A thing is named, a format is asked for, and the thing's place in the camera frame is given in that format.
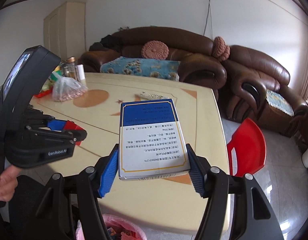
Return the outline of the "person left hand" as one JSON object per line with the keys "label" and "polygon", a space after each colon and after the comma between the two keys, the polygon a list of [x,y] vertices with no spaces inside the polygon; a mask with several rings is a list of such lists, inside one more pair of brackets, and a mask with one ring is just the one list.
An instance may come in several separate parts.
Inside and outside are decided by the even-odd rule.
{"label": "person left hand", "polygon": [[0,201],[9,202],[18,185],[17,176],[21,169],[13,165],[6,168],[0,175]]}

